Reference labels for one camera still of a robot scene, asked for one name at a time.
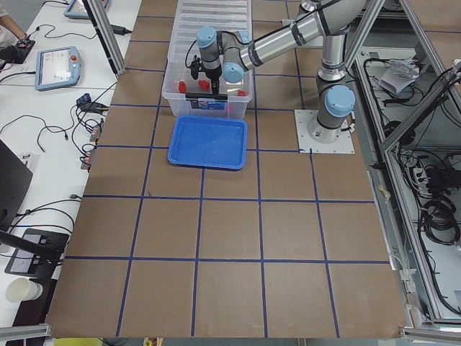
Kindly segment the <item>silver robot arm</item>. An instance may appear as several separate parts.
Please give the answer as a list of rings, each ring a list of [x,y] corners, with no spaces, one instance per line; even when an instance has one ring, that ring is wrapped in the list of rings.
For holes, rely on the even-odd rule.
[[[201,27],[196,35],[199,53],[186,67],[193,79],[204,73],[212,93],[218,94],[220,78],[240,82],[246,72],[296,48],[302,57],[312,57],[309,43],[322,39],[316,54],[319,110],[307,130],[314,141],[332,144],[356,102],[353,91],[340,81],[382,6],[382,1],[302,1],[291,23],[255,39],[245,32]]]

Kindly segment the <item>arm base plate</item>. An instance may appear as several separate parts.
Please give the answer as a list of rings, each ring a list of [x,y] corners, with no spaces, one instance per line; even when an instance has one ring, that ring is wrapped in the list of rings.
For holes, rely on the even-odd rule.
[[[317,119],[317,110],[295,110],[295,125],[300,153],[354,154],[352,132],[354,124],[345,118],[340,128],[323,128]]]

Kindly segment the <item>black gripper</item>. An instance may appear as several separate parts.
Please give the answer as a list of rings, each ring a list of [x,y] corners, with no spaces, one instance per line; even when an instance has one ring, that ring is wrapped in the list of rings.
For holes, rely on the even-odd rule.
[[[204,68],[206,77],[212,82],[212,94],[219,94],[220,91],[220,67]]]

